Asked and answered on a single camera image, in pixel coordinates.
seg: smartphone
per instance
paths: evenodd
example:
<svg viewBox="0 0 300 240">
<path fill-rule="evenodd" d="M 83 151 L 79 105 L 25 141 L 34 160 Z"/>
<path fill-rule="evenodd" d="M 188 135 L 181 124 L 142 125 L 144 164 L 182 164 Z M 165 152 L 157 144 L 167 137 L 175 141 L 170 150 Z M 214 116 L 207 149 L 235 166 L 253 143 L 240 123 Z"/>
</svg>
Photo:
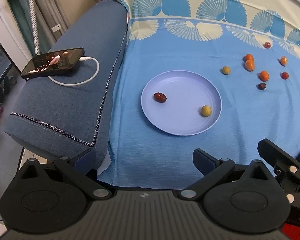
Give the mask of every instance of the smartphone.
<svg viewBox="0 0 300 240">
<path fill-rule="evenodd" d="M 21 72 L 22 78 L 35 78 L 68 73 L 84 54 L 83 48 L 48 52 L 33 57 Z"/>
</svg>

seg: yellow fruit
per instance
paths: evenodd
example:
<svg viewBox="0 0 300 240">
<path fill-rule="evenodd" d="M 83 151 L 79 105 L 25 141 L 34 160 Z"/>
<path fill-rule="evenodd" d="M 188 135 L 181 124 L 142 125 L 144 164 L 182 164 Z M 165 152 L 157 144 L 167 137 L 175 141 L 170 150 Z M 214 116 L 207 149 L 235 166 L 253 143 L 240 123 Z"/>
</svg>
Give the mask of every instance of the yellow fruit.
<svg viewBox="0 0 300 240">
<path fill-rule="evenodd" d="M 225 75 L 229 75 L 230 72 L 231 72 L 231 69 L 229 67 L 225 66 L 225 67 L 222 68 L 222 72 Z"/>
<path fill-rule="evenodd" d="M 204 117 L 210 116 L 211 113 L 212 113 L 212 111 L 211 111 L 211 107 L 210 107 L 210 106 L 204 106 L 204 107 L 201 109 L 201 114 L 202 114 Z"/>
<path fill-rule="evenodd" d="M 282 66 L 287 65 L 287 63 L 288 63 L 288 58 L 285 57 L 285 56 L 281 57 L 280 63 L 281 63 Z"/>
</svg>

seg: plastic plate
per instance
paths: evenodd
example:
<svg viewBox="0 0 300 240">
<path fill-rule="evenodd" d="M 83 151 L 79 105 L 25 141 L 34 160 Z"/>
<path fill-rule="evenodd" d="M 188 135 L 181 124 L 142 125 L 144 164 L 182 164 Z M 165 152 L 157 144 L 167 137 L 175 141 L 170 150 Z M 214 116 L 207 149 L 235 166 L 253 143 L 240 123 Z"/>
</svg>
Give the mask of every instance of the plastic plate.
<svg viewBox="0 0 300 240">
<path fill-rule="evenodd" d="M 160 92 L 167 101 L 154 100 Z M 201 115 L 201 108 L 212 109 L 209 117 Z M 206 78 L 184 70 L 173 70 L 151 79 L 142 91 L 141 106 L 148 120 L 170 134 L 187 136 L 202 133 L 219 119 L 222 110 L 217 88 Z"/>
</svg>

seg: curtain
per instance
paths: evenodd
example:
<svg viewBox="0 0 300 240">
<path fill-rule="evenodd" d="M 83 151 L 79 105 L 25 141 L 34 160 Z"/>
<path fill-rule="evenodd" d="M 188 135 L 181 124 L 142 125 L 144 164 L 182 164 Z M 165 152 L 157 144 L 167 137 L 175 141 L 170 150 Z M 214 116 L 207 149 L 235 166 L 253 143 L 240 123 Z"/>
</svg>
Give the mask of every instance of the curtain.
<svg viewBox="0 0 300 240">
<path fill-rule="evenodd" d="M 58 40 L 62 34 L 70 27 L 69 21 L 63 12 L 59 0 L 35 0 L 40 12 L 42 13 L 45 23 L 51 30 L 56 25 L 60 25 L 61 29 L 53 32 L 55 40 Z"/>
<path fill-rule="evenodd" d="M 16 19 L 16 22 L 18 23 L 18 27 L 23 35 L 26 44 L 28 45 L 28 48 L 32 56 L 35 56 L 34 39 L 33 39 L 30 8 L 29 8 L 28 0 L 7 0 L 7 1 L 10 5 L 11 11 Z M 38 19 L 42 20 L 42 15 L 40 13 L 37 16 Z M 47 35 L 47 33 L 44 31 L 44 28 L 47 29 L 47 27 L 42 26 L 42 22 L 40 23 L 38 21 L 37 25 L 38 25 L 40 52 L 46 53 L 52 47 L 53 43 L 55 42 L 55 39 L 51 38 L 53 37 L 51 33 L 50 35 Z"/>
</svg>

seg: dark red berry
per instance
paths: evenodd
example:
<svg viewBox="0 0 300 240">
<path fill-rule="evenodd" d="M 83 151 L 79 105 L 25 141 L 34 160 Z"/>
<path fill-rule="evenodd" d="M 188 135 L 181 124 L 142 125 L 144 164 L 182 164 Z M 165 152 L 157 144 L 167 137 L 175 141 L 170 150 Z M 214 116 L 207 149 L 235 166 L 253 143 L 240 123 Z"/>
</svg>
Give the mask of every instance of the dark red berry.
<svg viewBox="0 0 300 240">
<path fill-rule="evenodd" d="M 287 72 L 283 72 L 283 73 L 281 74 L 281 77 L 282 77 L 283 79 L 288 79 L 288 78 L 289 78 L 289 74 L 288 74 Z"/>
<path fill-rule="evenodd" d="M 269 49 L 270 47 L 271 47 L 270 42 L 266 42 L 266 43 L 265 43 L 265 48 L 266 48 L 266 49 Z"/>
<path fill-rule="evenodd" d="M 159 93 L 159 92 L 154 93 L 153 97 L 154 97 L 154 100 L 156 100 L 159 103 L 164 103 L 165 101 L 167 101 L 167 97 L 164 94 Z"/>
<path fill-rule="evenodd" d="M 265 83 L 260 83 L 258 85 L 258 89 L 260 89 L 260 90 L 266 89 L 266 87 L 267 87 L 267 85 Z"/>
</svg>

